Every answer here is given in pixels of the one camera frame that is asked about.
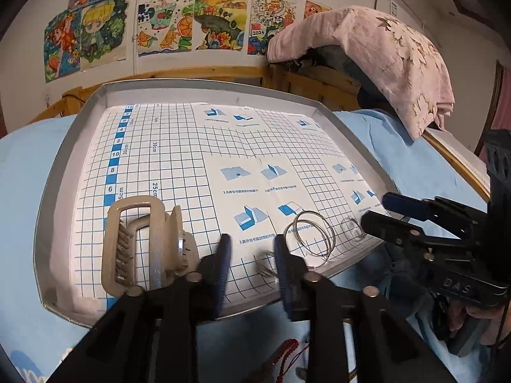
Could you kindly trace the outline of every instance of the white tray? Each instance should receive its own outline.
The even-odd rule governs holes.
[[[216,115],[213,109],[224,109],[227,114]],[[121,149],[113,147],[117,143]],[[286,167],[287,180],[295,180],[288,182],[293,184],[287,186],[289,191],[273,180],[279,179],[279,169],[272,170],[275,177],[261,171],[262,177],[256,169],[259,164],[264,168],[270,168],[268,164],[273,169]],[[345,180],[347,172],[342,169],[349,169],[351,164],[356,167],[358,181]],[[251,169],[241,175],[255,174],[259,178],[252,179],[269,188],[252,189],[249,185],[244,190],[236,189],[236,183],[239,186],[241,182],[234,179],[241,176],[237,171],[231,176],[229,171],[239,169],[239,165]],[[227,172],[220,175],[216,166]],[[370,198],[364,192],[363,196],[372,200],[369,207],[360,205],[357,210],[353,203],[348,205],[351,198],[346,182],[352,181],[359,186],[348,188],[354,193],[352,200],[357,200],[362,189],[376,194]],[[226,190],[225,186],[230,185],[234,187]],[[255,199],[254,194],[270,189],[272,198],[267,195],[264,199],[270,211],[263,203],[266,213],[255,216],[256,222],[258,218],[263,221],[257,223],[257,228],[244,230],[248,225],[243,225],[234,208],[241,206],[243,210],[243,200]],[[332,258],[318,269],[332,276],[381,243],[373,237],[359,237],[359,229],[350,219],[359,220],[367,208],[381,209],[378,198],[388,191],[398,192],[363,144],[319,102],[209,80],[144,79],[106,84],[91,96],[73,122],[48,177],[34,243],[39,295],[48,310],[91,326],[113,301],[100,281],[102,223],[109,204],[126,195],[154,194],[164,201],[167,211],[175,204],[181,205],[185,230],[196,238],[201,257],[214,250],[221,232],[233,236],[231,275],[222,316],[246,312],[278,298],[274,279],[256,272],[256,259],[271,250],[272,236],[264,234],[264,220],[268,226],[271,220],[274,233],[281,233],[283,223],[294,216],[290,209],[307,196],[303,202],[309,203],[306,207],[319,211],[336,231]],[[298,199],[289,201],[289,197]],[[289,206],[278,207],[279,213],[276,205],[268,204],[275,200]],[[236,223],[229,212],[237,214]],[[249,235],[253,237],[248,239],[247,232],[254,232]],[[316,232],[311,241],[322,250],[320,238]],[[137,280],[147,287],[148,240],[143,233],[138,243]],[[313,264],[319,259],[297,245],[289,246]],[[274,267],[272,258],[266,262]]]

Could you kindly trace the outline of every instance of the electrical cable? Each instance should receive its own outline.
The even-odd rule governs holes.
[[[85,101],[82,99],[82,98],[78,98],[76,95],[73,95],[72,93],[66,93],[65,95],[62,96],[63,98],[75,98],[77,100],[79,100],[81,103],[85,103]]]
[[[504,312],[502,313],[502,318],[500,319],[499,331],[497,332],[497,338],[495,339],[495,343],[492,345],[491,355],[490,355],[490,368],[493,367],[493,363],[495,361],[495,356],[497,354],[497,349],[501,346],[502,342],[500,341],[500,336],[502,335],[502,329],[504,329],[504,324],[507,320],[507,312],[509,310],[509,304],[511,303],[511,294],[509,294],[506,305],[504,306]]]

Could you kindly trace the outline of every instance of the black clamp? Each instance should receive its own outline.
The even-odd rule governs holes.
[[[311,323],[308,383],[348,383],[343,320],[353,331],[359,383],[456,380],[377,288],[340,288],[291,255],[283,235],[274,242],[280,292],[291,321]]]
[[[124,293],[71,351],[48,383],[198,381],[195,328],[222,308],[231,238],[170,286]]]

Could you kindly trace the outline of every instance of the metal bolt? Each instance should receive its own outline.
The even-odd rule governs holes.
[[[202,279],[202,275],[198,272],[190,272],[187,275],[188,282],[200,282],[201,279]]]
[[[309,282],[318,282],[321,279],[321,275],[316,272],[309,271],[303,275],[303,278]]]
[[[126,295],[129,297],[139,297],[144,293],[144,289],[141,286],[130,286],[126,291]]]
[[[377,297],[380,294],[380,290],[378,288],[376,288],[375,286],[366,286],[362,290],[362,292],[364,293],[364,295],[366,295],[370,298]]]

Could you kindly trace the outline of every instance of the pink blanket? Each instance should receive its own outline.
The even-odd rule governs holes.
[[[444,60],[424,35],[395,17],[349,6],[291,24],[270,40],[271,63],[298,59],[309,48],[339,45],[373,81],[413,140],[433,121],[444,129],[454,107]]]

